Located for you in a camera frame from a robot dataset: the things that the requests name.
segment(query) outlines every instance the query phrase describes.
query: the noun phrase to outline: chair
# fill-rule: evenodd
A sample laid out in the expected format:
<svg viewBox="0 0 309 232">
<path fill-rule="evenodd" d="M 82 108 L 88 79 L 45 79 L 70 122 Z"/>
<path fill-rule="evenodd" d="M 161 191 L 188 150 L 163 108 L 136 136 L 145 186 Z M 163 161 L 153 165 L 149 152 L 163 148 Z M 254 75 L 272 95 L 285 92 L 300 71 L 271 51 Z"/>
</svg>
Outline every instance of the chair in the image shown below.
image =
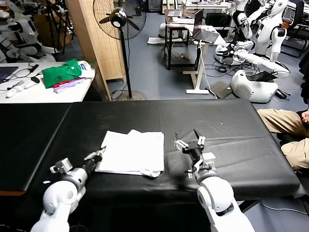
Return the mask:
<svg viewBox="0 0 309 232">
<path fill-rule="evenodd" d="M 305 42 L 303 48 L 300 49 L 300 48 L 295 48 L 294 46 L 282 44 L 285 47 L 293 48 L 294 50 L 300 51 L 298 55 L 293 55 L 293 54 L 281 51 L 281 53 L 294 57 L 294 58 L 300 57 L 301 54 L 304 51 L 308 50 L 308 47 L 309 47 L 309 45 L 306 47 L 307 42 L 309 40 L 309 30 L 303 30 L 304 28 L 309 28 L 309 26 L 301 24 L 303 21 L 303 13 L 304 13 L 304 2 L 298 1 L 296 3 L 295 16 L 294 16 L 293 22 L 287 29 L 287 34 L 286 34 L 290 38 L 303 40 Z"/>
</svg>

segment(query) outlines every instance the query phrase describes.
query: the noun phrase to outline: green cloth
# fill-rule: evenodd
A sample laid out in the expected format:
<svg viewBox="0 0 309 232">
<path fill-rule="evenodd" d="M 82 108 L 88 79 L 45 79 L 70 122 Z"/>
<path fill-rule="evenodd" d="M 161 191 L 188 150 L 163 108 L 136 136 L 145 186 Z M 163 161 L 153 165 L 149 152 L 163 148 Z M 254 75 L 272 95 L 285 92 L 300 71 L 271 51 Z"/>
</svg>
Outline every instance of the green cloth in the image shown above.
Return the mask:
<svg viewBox="0 0 309 232">
<path fill-rule="evenodd" d="M 55 84 L 63 81 L 69 81 L 79 77 L 82 74 L 81 67 L 77 60 L 72 59 L 65 62 L 60 67 L 51 67 L 42 71 L 46 88 L 50 88 Z"/>
</svg>

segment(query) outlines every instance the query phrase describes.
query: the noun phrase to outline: fan stand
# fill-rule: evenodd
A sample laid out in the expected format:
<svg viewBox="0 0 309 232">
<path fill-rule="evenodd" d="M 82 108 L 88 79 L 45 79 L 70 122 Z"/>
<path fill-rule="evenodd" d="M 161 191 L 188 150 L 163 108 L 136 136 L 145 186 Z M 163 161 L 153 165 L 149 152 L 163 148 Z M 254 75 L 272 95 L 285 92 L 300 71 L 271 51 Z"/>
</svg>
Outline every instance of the fan stand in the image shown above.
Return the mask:
<svg viewBox="0 0 309 232">
<path fill-rule="evenodd" d="M 121 50 L 122 50 L 122 56 L 124 58 L 125 63 L 125 71 L 126 71 L 126 83 L 127 83 L 127 91 L 121 94 L 121 96 L 117 99 L 117 101 L 145 101 L 147 100 L 147 97 L 145 94 L 139 91 L 132 91 L 131 90 L 131 83 L 130 83 L 130 77 L 129 77 L 129 69 L 127 65 L 127 59 L 126 59 L 126 44 L 125 44 L 125 37 L 124 32 L 121 28 L 120 30 L 120 41 L 121 41 Z"/>
</svg>

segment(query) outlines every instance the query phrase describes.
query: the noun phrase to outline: fan pole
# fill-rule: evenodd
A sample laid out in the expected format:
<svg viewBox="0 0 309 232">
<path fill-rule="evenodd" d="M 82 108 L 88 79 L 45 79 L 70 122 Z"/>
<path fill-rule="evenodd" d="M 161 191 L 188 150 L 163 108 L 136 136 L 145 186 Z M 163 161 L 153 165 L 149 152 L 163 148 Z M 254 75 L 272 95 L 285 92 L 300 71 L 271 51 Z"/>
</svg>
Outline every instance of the fan pole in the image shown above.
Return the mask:
<svg viewBox="0 0 309 232">
<path fill-rule="evenodd" d="M 131 90 L 131 83 L 130 83 L 130 77 L 129 77 L 129 68 L 127 66 L 127 59 L 126 59 L 126 44 L 125 44 L 125 37 L 124 37 L 124 32 L 120 28 L 120 41 L 121 41 L 121 50 L 122 50 L 122 56 L 124 58 L 124 63 L 125 63 L 125 71 L 126 71 L 126 83 L 127 83 L 127 90 L 129 93 L 128 99 L 132 99 L 132 90 Z"/>
</svg>

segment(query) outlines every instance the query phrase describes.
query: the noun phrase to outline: fan grill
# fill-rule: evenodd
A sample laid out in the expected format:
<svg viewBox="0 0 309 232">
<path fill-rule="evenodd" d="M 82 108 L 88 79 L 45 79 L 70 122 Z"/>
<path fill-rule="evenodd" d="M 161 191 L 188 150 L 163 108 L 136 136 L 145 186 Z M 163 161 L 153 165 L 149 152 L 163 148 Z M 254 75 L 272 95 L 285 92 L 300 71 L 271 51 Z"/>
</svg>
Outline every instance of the fan grill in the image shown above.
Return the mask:
<svg viewBox="0 0 309 232">
<path fill-rule="evenodd" d="M 93 13 L 99 27 L 109 36 L 120 39 L 119 29 L 115 28 L 111 22 L 99 23 L 102 19 L 108 17 L 113 9 L 121 7 L 125 13 L 130 16 L 130 20 L 135 23 L 140 30 L 136 30 L 127 23 L 122 27 L 125 39 L 131 39 L 137 36 L 143 29 L 146 22 L 146 13 L 142 9 L 141 0 L 94 0 Z"/>
</svg>

